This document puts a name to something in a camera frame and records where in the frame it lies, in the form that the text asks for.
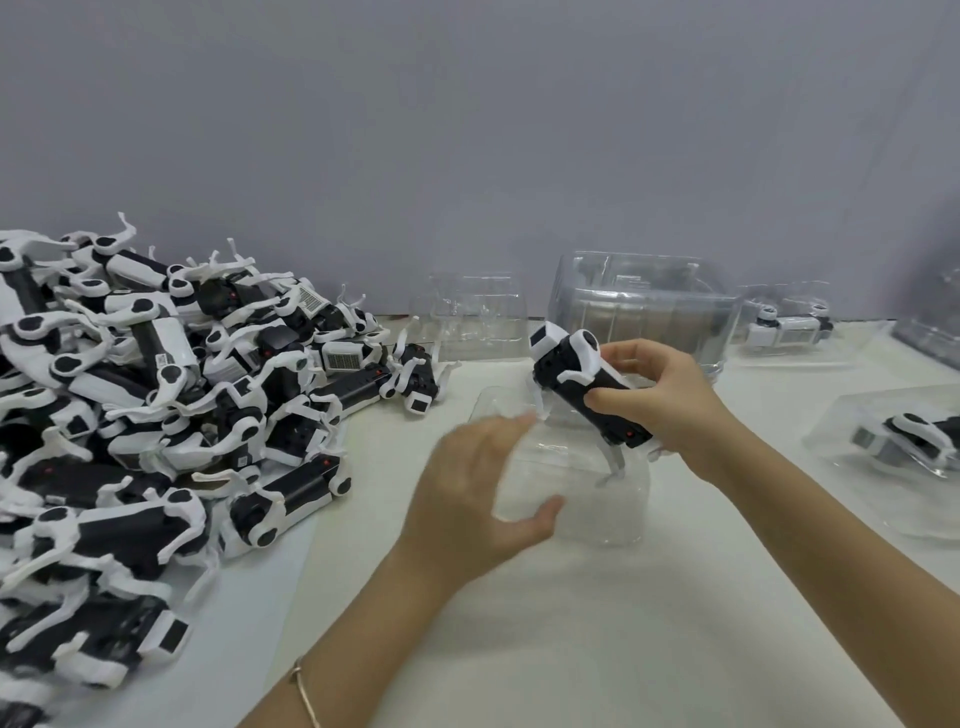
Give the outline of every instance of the hand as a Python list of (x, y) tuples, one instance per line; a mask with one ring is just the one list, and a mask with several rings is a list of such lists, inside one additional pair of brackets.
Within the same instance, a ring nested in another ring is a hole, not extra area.
[(564, 499), (553, 496), (526, 521), (492, 515), (500, 476), (534, 424), (525, 415), (457, 427), (434, 448), (410, 502), (395, 553), (455, 592), (553, 535)]
[(713, 391), (689, 354), (646, 339), (605, 344), (600, 355), (623, 374), (639, 374), (656, 384), (647, 389), (592, 389), (584, 402), (606, 415), (643, 425), (678, 452), (704, 480), (714, 482), (717, 448), (732, 432), (746, 428)]

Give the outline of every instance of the black joint cap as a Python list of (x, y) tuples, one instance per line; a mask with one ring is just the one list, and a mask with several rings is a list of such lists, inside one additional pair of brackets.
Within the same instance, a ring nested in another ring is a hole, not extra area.
[(44, 511), (39, 516), (36, 517), (38, 521), (62, 521), (67, 517), (69, 511), (66, 508), (51, 508), (49, 511)]
[(193, 500), (193, 494), (190, 493), (186, 488), (178, 488), (176, 491), (167, 496), (167, 500), (171, 503), (186, 503), (190, 500)]
[(160, 376), (164, 381), (168, 381), (173, 384), (177, 381), (177, 377), (180, 376), (180, 371), (180, 367), (178, 367), (176, 364), (168, 364), (160, 370)]
[(43, 319), (39, 316), (28, 316), (25, 319), (20, 319), (16, 324), (24, 331), (36, 331), (43, 324)]
[(269, 546), (270, 544), (272, 544), (275, 538), (276, 538), (276, 529), (271, 528), (269, 531), (267, 531), (265, 534), (263, 534), (260, 538), (256, 540), (256, 544), (261, 548), (263, 548), (264, 546)]
[(64, 373), (73, 372), (75, 369), (78, 369), (81, 364), (83, 364), (83, 362), (76, 356), (64, 354), (63, 356), (57, 357), (57, 360), (54, 362), (54, 369)]

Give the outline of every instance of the right hand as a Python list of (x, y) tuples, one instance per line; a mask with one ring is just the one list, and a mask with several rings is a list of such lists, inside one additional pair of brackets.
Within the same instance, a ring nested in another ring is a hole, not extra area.
[(592, 389), (585, 404), (643, 425), (699, 477), (713, 482), (724, 447), (720, 441), (745, 427), (717, 397), (693, 357), (646, 339), (605, 344), (600, 355), (621, 374), (639, 374), (656, 384)]

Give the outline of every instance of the left hand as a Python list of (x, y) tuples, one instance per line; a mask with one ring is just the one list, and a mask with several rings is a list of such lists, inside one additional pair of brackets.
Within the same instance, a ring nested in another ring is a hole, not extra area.
[(404, 563), (451, 593), (553, 535), (564, 499), (525, 521), (493, 516), (497, 485), (533, 415), (461, 425), (434, 448), (394, 548)]

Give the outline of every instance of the forearm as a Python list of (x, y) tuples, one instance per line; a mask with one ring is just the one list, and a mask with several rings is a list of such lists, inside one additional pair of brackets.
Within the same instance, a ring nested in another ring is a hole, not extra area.
[(715, 485), (909, 728), (960, 725), (960, 596), (743, 428)]
[[(323, 728), (362, 728), (387, 686), (452, 591), (392, 551), (303, 657), (301, 677)], [(239, 728), (309, 728), (297, 687), (285, 675)]]

